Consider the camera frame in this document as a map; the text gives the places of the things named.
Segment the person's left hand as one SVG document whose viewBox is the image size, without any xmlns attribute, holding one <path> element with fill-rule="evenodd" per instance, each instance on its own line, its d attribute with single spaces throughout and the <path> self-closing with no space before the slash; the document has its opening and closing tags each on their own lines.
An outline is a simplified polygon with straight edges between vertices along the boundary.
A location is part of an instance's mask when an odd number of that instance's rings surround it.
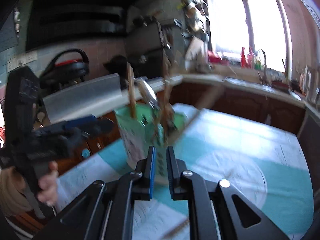
<svg viewBox="0 0 320 240">
<path fill-rule="evenodd" d="M 40 202 L 54 205 L 57 202 L 57 163 L 48 164 L 50 172 L 39 179 L 41 191 L 37 194 Z M 33 208 L 25 196 L 26 183 L 14 167 L 1 170 L 1 211 L 3 215 L 15 216 Z"/>
</svg>

